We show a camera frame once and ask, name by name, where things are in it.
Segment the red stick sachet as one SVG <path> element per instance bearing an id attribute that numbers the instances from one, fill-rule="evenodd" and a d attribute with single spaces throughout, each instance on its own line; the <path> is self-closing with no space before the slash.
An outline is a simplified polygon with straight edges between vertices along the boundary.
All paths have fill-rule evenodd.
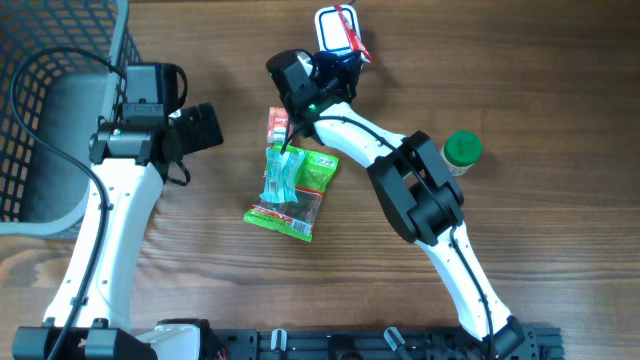
<path id="1" fill-rule="evenodd" d="M 358 16 L 353 8 L 353 3 L 334 5 L 333 8 L 337 12 L 341 26 L 346 34 L 351 52 L 353 54 L 359 52 L 363 61 L 372 64 L 373 58 L 360 36 Z"/>

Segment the orange red tissue pack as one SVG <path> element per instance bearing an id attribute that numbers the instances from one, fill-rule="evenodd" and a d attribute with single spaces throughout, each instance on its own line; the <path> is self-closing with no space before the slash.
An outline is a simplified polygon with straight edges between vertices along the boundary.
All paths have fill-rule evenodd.
<path id="1" fill-rule="evenodd" d="M 271 107 L 268 117 L 267 142 L 269 144 L 283 143 L 291 129 L 287 111 L 281 107 Z"/>

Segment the red teal snack packet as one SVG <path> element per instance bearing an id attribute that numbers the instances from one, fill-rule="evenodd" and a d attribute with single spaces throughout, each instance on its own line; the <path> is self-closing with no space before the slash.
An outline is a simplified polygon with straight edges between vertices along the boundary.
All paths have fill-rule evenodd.
<path id="1" fill-rule="evenodd" d="M 265 154 L 265 181 L 260 199 L 274 204 L 297 203 L 296 181 L 306 153 L 292 146 L 282 152 L 280 146 L 273 146 Z"/>

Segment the green candy bag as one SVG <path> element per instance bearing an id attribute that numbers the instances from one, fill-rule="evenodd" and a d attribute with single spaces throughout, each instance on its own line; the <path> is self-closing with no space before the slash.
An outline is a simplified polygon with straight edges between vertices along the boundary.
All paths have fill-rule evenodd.
<path id="1" fill-rule="evenodd" d="M 243 220 L 309 242 L 325 191 L 337 170 L 338 159 L 316 151 L 297 149 L 306 153 L 296 181 L 298 202 L 274 204 L 261 200 L 259 195 L 257 202 L 245 212 Z"/>

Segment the green lidded white jar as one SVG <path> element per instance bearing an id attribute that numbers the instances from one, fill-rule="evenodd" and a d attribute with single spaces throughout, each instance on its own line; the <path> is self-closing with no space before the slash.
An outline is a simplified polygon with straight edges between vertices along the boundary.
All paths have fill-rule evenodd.
<path id="1" fill-rule="evenodd" d="M 460 130 L 452 134 L 440 150 L 453 176 L 465 174 L 481 157 L 483 145 L 474 133 Z"/>

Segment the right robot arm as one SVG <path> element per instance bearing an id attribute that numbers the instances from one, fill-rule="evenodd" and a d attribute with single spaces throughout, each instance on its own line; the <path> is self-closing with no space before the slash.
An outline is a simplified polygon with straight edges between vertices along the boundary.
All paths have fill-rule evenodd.
<path id="1" fill-rule="evenodd" d="M 366 169 L 386 219 L 430 259 L 462 328 L 486 358 L 505 359 L 524 334 L 473 251 L 462 191 L 428 135 L 387 131 L 352 109 L 361 68 L 358 52 L 304 49 L 282 51 L 266 63 L 294 134 L 336 149 Z"/>

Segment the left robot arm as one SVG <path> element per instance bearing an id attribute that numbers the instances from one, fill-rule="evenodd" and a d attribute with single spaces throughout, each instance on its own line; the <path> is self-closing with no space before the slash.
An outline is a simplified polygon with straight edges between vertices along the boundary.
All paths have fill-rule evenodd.
<path id="1" fill-rule="evenodd" d="M 17 330 L 16 359 L 204 359 L 216 338 L 202 319 L 162 320 L 131 332 L 133 278 L 168 169 L 190 153 L 222 144 L 209 103 L 186 108 L 188 83 L 174 64 L 126 69 L 118 121 L 90 141 L 89 198 L 65 279 L 39 327 Z"/>

